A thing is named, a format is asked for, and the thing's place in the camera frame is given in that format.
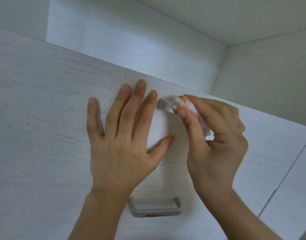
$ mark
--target person's right hand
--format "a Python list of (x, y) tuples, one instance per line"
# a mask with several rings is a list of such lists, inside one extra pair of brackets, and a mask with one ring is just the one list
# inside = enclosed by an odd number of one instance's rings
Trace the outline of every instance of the person's right hand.
[(248, 149), (239, 110), (221, 101), (184, 95), (196, 107), (214, 132), (206, 141), (195, 113), (180, 107), (176, 113), (183, 120), (189, 140), (187, 168), (194, 188), (203, 201), (216, 201), (232, 192), (232, 184)]

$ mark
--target white wooden panel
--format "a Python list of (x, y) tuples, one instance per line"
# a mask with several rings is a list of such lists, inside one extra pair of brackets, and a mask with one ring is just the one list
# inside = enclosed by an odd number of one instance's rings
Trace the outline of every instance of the white wooden panel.
[(306, 0), (139, 0), (228, 46), (306, 28)]
[[(91, 187), (85, 130), (89, 96), (105, 121), (120, 86), (143, 78), (167, 98), (200, 92), (0, 30), (0, 239), (65, 239)], [(306, 127), (233, 104), (249, 151), (234, 188), (255, 214), (306, 143)], [(156, 171), (133, 192), (137, 200), (182, 198), (180, 216), (133, 218), (124, 210), (116, 239), (225, 238), (195, 193), (186, 167), (187, 137), (175, 114), (155, 110), (148, 146), (177, 138)]]
[(211, 95), (306, 125), (306, 30), (230, 47)]
[(227, 50), (135, 0), (51, 0), (47, 42), (205, 93)]
[(0, 28), (46, 41), (49, 0), (0, 0)]
[(284, 240), (299, 239), (306, 230), (306, 146), (261, 219)]

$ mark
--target fingernail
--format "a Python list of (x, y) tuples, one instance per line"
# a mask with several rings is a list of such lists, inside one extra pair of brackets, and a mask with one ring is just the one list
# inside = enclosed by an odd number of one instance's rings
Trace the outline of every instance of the fingernail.
[(121, 86), (120, 92), (121, 93), (127, 93), (130, 89), (130, 85), (125, 83), (123, 86)]
[(182, 109), (178, 109), (178, 110), (176, 111), (176, 113), (179, 115), (179, 117), (180, 117), (181, 119), (185, 119), (186, 116), (187, 116), (186, 112), (185, 112), (184, 110), (182, 110)]
[(141, 79), (137, 82), (137, 87), (138, 88), (143, 88), (144, 86), (145, 86), (145, 81), (143, 79)]
[(93, 105), (93, 104), (94, 104), (94, 102), (95, 102), (95, 98), (90, 97), (90, 98), (89, 98), (89, 101), (88, 101), (88, 106)]
[(155, 90), (151, 91), (149, 96), (150, 98), (154, 98), (156, 96), (157, 92)]

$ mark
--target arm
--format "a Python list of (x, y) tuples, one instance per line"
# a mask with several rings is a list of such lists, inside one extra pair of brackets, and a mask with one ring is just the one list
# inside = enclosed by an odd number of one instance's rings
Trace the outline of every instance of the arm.
[(189, 139), (187, 168), (202, 202), (229, 240), (281, 240), (232, 188), (248, 148), (238, 109), (216, 100), (185, 96), (214, 132), (214, 140), (206, 141), (198, 117), (185, 107), (177, 110)]
[(90, 98), (87, 107), (87, 132), (91, 145), (93, 186), (69, 240), (111, 240), (133, 189), (158, 166), (174, 137), (164, 138), (147, 154), (147, 138), (156, 106), (157, 93), (151, 91), (132, 136), (135, 116), (146, 90), (139, 80), (130, 99), (131, 87), (124, 84), (105, 123), (105, 136), (98, 127), (99, 104)]

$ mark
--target gray handle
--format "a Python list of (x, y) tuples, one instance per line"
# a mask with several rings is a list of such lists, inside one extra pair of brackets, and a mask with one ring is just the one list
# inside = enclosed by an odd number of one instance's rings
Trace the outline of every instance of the gray handle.
[(129, 211), (134, 217), (157, 217), (157, 216), (177, 216), (182, 212), (181, 200), (179, 197), (174, 199), (176, 208), (161, 209), (138, 209), (135, 207), (134, 198), (129, 198)]

